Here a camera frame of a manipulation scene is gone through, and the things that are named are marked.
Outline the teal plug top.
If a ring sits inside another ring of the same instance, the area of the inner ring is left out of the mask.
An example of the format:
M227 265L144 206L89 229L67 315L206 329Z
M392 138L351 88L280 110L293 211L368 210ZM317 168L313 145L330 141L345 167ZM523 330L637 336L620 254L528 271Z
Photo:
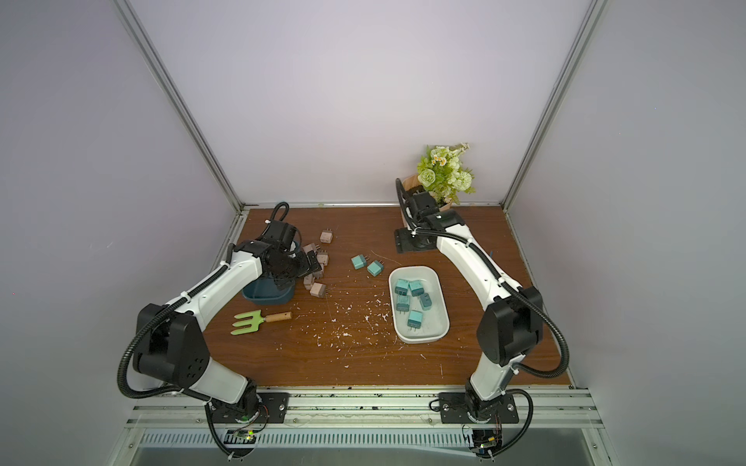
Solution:
M372 277L378 277L383 272L384 265L382 262L374 260L368 264L366 270Z

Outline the teal plug lone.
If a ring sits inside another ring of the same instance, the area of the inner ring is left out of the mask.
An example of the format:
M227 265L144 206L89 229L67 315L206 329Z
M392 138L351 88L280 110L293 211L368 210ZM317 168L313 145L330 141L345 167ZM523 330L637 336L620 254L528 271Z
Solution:
M410 293L413 297L418 297L425 294L425 288L421 281L415 280L408 283Z

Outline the white oval storage tray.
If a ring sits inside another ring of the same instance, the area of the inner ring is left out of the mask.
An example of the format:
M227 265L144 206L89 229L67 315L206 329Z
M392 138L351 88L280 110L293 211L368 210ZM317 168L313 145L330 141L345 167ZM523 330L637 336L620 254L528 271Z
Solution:
M450 318L436 272L427 266L394 269L389 276L394 331L405 344L428 344L444 338Z

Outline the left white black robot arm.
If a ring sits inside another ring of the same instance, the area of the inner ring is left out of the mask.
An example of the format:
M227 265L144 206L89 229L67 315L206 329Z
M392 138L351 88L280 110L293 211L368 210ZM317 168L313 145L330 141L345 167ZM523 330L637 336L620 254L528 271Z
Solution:
M283 293L320 271L316 254L303 250L300 232L287 223L288 213L289 204L278 203L258 238L229 245L218 268L197 285L164 305L143 308L117 370L118 389L127 398L182 393L200 400L211 437L229 461L241 461L251 452L229 448L221 440L215 413L256 421L269 412L252 379L211 357L203 332L252 283L273 285Z

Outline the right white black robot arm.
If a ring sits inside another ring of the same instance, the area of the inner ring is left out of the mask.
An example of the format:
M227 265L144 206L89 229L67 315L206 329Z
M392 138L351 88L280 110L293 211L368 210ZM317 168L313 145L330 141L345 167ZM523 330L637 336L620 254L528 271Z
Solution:
M570 349L559 326L543 309L535 287L522 287L504 272L474 238L454 209L443 210L423 188L407 190L396 181L396 198L405 223L394 233L396 249L404 252L438 250L462 274L475 292L483 316L476 336L481 356L464 389L464 400L438 400L438 413L454 410L476 423L470 434L470 452L493 460L514 447L528 432L534 416L532 396L509 386L525 372L540 379L555 379L567 371ZM536 369L526 357L551 331L559 347L553 369Z

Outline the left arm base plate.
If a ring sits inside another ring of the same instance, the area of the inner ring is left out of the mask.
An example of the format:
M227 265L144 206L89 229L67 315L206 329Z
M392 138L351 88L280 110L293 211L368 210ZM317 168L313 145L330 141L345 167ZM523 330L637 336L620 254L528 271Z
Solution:
M283 423L289 409L289 392L259 390L237 404L211 402L213 423Z

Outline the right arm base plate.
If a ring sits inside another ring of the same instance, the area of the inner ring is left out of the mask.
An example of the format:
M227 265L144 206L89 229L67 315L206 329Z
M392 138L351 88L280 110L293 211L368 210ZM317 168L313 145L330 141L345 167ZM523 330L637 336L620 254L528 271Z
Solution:
M429 407L440 415L441 423L445 424L517 424L520 420L517 404L511 394L485 401L470 393L446 391L440 392Z

